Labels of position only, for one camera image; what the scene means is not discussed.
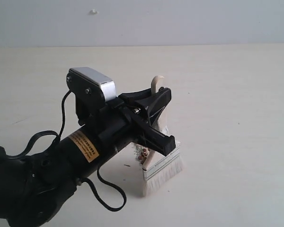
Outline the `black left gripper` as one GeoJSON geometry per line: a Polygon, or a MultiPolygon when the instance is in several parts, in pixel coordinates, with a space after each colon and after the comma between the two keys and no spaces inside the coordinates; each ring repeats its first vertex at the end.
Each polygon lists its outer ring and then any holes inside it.
{"type": "Polygon", "coordinates": [[[75,177],[88,177],[130,143],[167,156],[175,137],[154,128],[171,101],[170,88],[122,93],[108,101],[96,115],[59,143],[59,151],[72,166],[75,177]]]}

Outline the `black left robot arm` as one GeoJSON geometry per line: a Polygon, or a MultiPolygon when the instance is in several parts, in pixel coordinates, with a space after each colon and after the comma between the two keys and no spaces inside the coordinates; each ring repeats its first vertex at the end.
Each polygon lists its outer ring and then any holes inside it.
{"type": "Polygon", "coordinates": [[[167,156],[175,138],[155,129],[154,123],[171,101],[172,92],[161,87],[123,93],[110,101],[91,96],[75,98],[79,129],[62,139],[54,131],[36,133],[24,151],[7,155],[0,146],[0,218],[11,227],[39,227],[50,221],[62,205],[90,180],[101,166],[130,143],[167,156]]]}

